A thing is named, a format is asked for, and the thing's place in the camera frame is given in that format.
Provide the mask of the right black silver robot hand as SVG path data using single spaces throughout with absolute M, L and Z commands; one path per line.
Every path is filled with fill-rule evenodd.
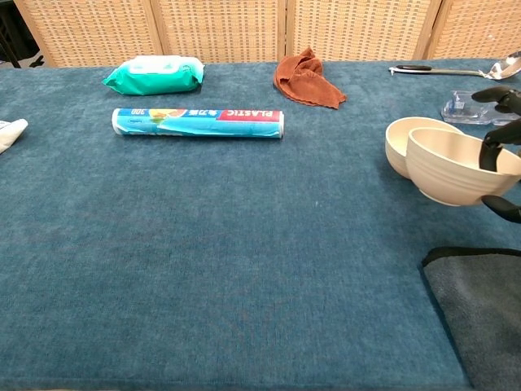
M 497 86 L 477 91 L 471 95 L 471 98 L 479 103 L 496 102 L 495 110 L 497 112 L 513 112 L 520 115 L 519 90 L 507 86 Z M 520 119 L 511 121 L 484 136 L 479 152 L 479 167 L 496 172 L 497 158 L 504 144 L 520 144 Z M 509 222 L 520 223 L 519 205 L 511 203 L 499 195 L 484 195 L 481 197 L 481 201 L 499 217 Z

